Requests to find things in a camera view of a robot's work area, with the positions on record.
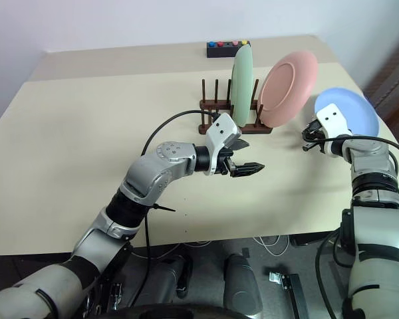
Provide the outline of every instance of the white wall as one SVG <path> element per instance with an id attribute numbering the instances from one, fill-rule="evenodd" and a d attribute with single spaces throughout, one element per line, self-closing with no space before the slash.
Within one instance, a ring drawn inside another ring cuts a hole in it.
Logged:
<path id="1" fill-rule="evenodd" d="M 0 0 L 0 116 L 45 51 L 315 34 L 364 87 L 399 0 Z"/>

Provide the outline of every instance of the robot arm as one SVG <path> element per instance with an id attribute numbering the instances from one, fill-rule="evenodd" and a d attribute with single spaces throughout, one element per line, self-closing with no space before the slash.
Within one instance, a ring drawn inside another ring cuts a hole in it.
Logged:
<path id="1" fill-rule="evenodd" d="M 346 120 L 330 104 L 303 131 L 305 151 L 320 146 L 351 163 L 352 201 L 342 213 L 340 241 L 355 256 L 345 318 L 399 318 L 399 189 L 388 145 L 348 138 Z M 320 142 L 347 136 L 345 140 Z"/>
<path id="2" fill-rule="evenodd" d="M 136 160 L 109 205 L 76 244 L 71 258 L 47 266 L 0 292 L 0 318 L 70 318 L 97 280 L 115 272 L 132 251 L 130 239 L 162 192 L 172 181 L 203 171 L 232 177 L 264 168 L 258 163 L 236 166 L 233 150 L 248 146 L 227 114 L 207 131 L 205 146 L 166 142 Z"/>

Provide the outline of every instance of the wooden dish rack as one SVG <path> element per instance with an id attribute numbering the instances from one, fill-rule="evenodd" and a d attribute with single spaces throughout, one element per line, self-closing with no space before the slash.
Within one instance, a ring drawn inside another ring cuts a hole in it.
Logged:
<path id="1" fill-rule="evenodd" d="M 272 128 L 268 128 L 265 124 L 261 123 L 260 115 L 263 110 L 263 105 L 260 104 L 257 107 L 257 100 L 254 100 L 255 91 L 257 90 L 257 85 L 259 84 L 259 79 L 256 79 L 253 89 L 253 94 L 251 95 L 251 105 L 250 110 L 254 110 L 256 114 L 256 119 L 254 123 L 248 123 L 243 128 L 240 128 L 242 134 L 270 134 Z M 233 105 L 231 104 L 231 79 L 227 81 L 227 95 L 225 100 L 219 100 L 217 98 L 217 92 L 219 88 L 219 80 L 215 80 L 214 88 L 214 100 L 205 99 L 205 80 L 202 79 L 202 100 L 199 102 L 199 108 L 204 111 L 218 111 L 218 110 L 229 110 L 229 115 L 232 117 Z M 208 128 L 211 126 L 211 115 L 207 116 L 207 123 L 205 122 L 205 115 L 201 114 L 201 124 L 198 126 L 198 132 L 200 134 L 205 134 Z"/>

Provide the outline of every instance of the green plate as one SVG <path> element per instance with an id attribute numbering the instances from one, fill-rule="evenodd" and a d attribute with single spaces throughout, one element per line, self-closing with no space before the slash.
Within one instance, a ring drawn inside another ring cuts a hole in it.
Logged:
<path id="1" fill-rule="evenodd" d="M 241 127 L 247 123 L 253 94 L 253 53 L 249 45 L 242 46 L 232 68 L 231 103 L 233 121 Z"/>

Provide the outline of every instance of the beige tabletop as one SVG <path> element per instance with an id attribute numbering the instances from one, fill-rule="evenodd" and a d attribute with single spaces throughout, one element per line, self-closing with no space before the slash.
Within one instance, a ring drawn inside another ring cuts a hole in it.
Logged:
<path id="1" fill-rule="evenodd" d="M 270 135 L 242 137 L 251 146 L 233 161 L 257 161 L 264 170 L 235 179 L 195 173 L 170 184 L 158 203 L 176 212 L 150 211 L 152 245 L 328 231 L 350 206 L 350 165 L 318 150 L 303 152 L 301 131 L 324 89 L 360 89 L 314 37 L 251 42 L 259 86 L 283 55 L 313 51 L 319 61 L 313 95 L 295 119 Z M 211 97 L 214 79 L 230 77 L 233 60 L 206 59 L 204 47 L 46 56 L 0 119 L 0 255 L 72 250 L 150 133 L 176 112 L 198 109 L 202 78 Z M 220 96 L 225 91 L 221 85 Z M 177 119 L 150 150 L 168 140 L 202 145 L 199 122 L 197 114 Z M 380 136 L 394 139 L 383 122 Z M 144 245 L 143 229 L 132 243 Z"/>

